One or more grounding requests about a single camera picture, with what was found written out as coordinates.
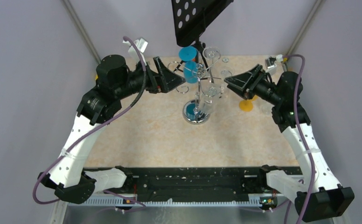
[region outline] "white connector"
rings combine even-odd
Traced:
[[[129,55],[136,61],[136,62],[140,62],[140,58],[137,55],[136,50],[134,49],[134,47],[132,46],[132,44],[128,41],[123,41],[124,44],[126,44],[127,46],[129,46],[129,50],[127,51],[129,53]],[[148,45],[148,42],[140,37],[139,39],[134,41],[134,44],[136,45],[136,47],[139,49],[141,56],[143,57],[144,63],[146,65],[146,61],[143,55],[143,52],[146,50],[146,47]]]
[[[277,62],[282,62],[284,59],[283,59],[283,55],[276,55],[276,61]]]

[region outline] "table surface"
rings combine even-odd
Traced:
[[[230,66],[235,74],[250,70],[257,63],[264,64],[265,56],[226,56],[216,67]],[[178,57],[163,57],[167,65]],[[151,58],[152,70],[156,71]],[[126,59],[131,70],[135,61]],[[273,76],[277,80],[281,66]],[[242,100],[228,91],[220,99],[216,110],[202,125],[185,121],[182,109],[195,98],[197,84],[188,84],[190,91],[181,94],[149,94],[125,115],[114,121],[96,141],[86,167],[235,167],[235,166],[297,166],[291,147],[274,124],[271,115],[261,110],[265,102],[253,102],[251,112],[243,112]],[[136,97],[122,100],[126,108]]]

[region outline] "purple cable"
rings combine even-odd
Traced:
[[[141,97],[144,89],[145,89],[145,77],[146,77],[146,66],[145,66],[145,63],[144,63],[144,59],[140,53],[140,50],[137,48],[137,46],[134,44],[134,42],[127,36],[124,36],[123,39],[125,41],[128,41],[130,42],[130,44],[133,46],[133,48],[136,50],[137,52],[137,55],[139,56],[139,59],[140,59],[140,62],[141,62],[141,65],[142,65],[142,69],[144,71],[144,82],[143,82],[143,85],[142,85],[142,90],[139,92],[139,94],[137,95],[136,99],[132,102],[132,104],[130,104],[130,106],[128,106],[127,108],[125,108],[122,112],[120,112],[119,114],[115,115],[113,118],[109,119],[108,121],[100,124],[99,126],[93,128],[92,130],[90,130],[88,133],[82,135],[78,140],[76,140],[74,143],[72,143],[72,145],[66,150],[68,153],[79,143],[81,142],[82,140],[84,140],[86,137],[88,137],[89,135],[95,133],[96,131],[98,131],[100,128],[110,124],[111,122],[115,121],[116,119],[118,119],[120,116],[124,115],[126,112],[128,112],[133,106],[134,104],[136,104],[136,102],[138,101],[138,99]],[[51,204],[51,203],[54,203],[54,202],[57,202],[59,201],[60,199],[55,199],[55,200],[52,200],[52,201],[46,201],[46,202],[43,202],[43,201],[40,201],[38,198],[37,198],[37,189],[38,189],[38,186],[40,185],[40,182],[43,180],[44,176],[54,167],[56,166],[56,164],[58,164],[62,159],[64,158],[64,156],[59,156],[37,179],[37,182],[35,182],[35,185],[34,185],[34,188],[33,188],[33,199],[34,201],[37,203],[37,204]]]
[[[288,202],[288,205],[287,205],[287,210],[285,211],[284,224],[287,224],[287,219],[288,219],[288,215],[289,215],[289,213],[290,213],[291,204],[292,204],[292,202],[289,201],[289,202]]]
[[[122,198],[122,199],[129,200],[129,201],[131,201],[131,202],[133,202],[133,203],[136,203],[136,204],[139,204],[139,205],[142,206],[142,207],[137,208],[137,209],[124,210],[124,213],[141,211],[141,210],[143,210],[143,209],[146,208],[146,206],[145,206],[143,203],[141,203],[141,202],[139,202],[139,201],[136,201],[136,200],[134,200],[134,199],[131,199],[131,198],[128,198],[128,197],[124,197],[124,196],[122,196],[122,195],[119,195],[119,194],[117,194],[117,193],[111,192],[111,191],[109,191],[109,190],[104,190],[103,192],[105,192],[105,193],[107,193],[107,194],[114,195],[115,197],[120,197],[120,198]],[[91,215],[90,217],[86,218],[86,219],[82,222],[82,224],[84,224],[84,223],[88,222],[89,220],[91,220],[91,219],[92,219],[93,217],[95,217],[98,213],[100,213],[100,212],[102,212],[102,211],[107,211],[107,210],[115,210],[115,208],[109,207],[109,208],[100,209],[100,210],[96,211],[93,215]]]
[[[295,55],[287,55],[287,56],[284,56],[283,58],[290,58],[290,57],[300,57],[302,59],[302,65],[300,66],[300,71],[299,71],[298,77],[296,79],[295,91],[293,93],[293,111],[294,111],[294,115],[295,115],[296,127],[298,128],[300,138],[302,139],[305,149],[309,150],[309,145],[307,144],[307,141],[302,132],[302,128],[300,127],[300,123],[299,123],[299,119],[298,119],[298,110],[297,110],[298,88],[299,88],[299,82],[300,82],[300,79],[302,76],[303,68],[305,67],[305,57],[303,57],[302,55],[295,54]],[[312,191],[313,191],[315,165],[314,165],[314,159],[313,159],[311,152],[308,153],[308,156],[309,156],[310,164],[312,166],[312,170],[311,170],[312,175],[310,177],[310,183],[309,183],[309,187],[307,189],[306,198],[305,198],[305,201],[303,202],[303,206],[300,211],[298,220],[296,221],[296,224],[300,224],[302,222],[302,218],[306,212],[307,204],[309,203],[309,200],[310,200],[310,195],[312,194]]]

